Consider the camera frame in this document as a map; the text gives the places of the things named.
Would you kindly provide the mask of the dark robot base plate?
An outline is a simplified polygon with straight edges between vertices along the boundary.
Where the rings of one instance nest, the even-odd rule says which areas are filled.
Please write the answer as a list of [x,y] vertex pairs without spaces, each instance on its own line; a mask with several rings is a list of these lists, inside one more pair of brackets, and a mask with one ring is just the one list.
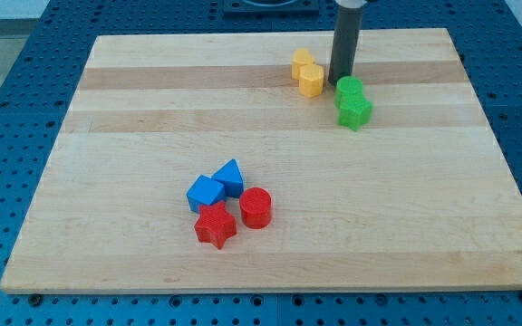
[[224,16],[245,14],[318,14],[319,0],[222,0]]

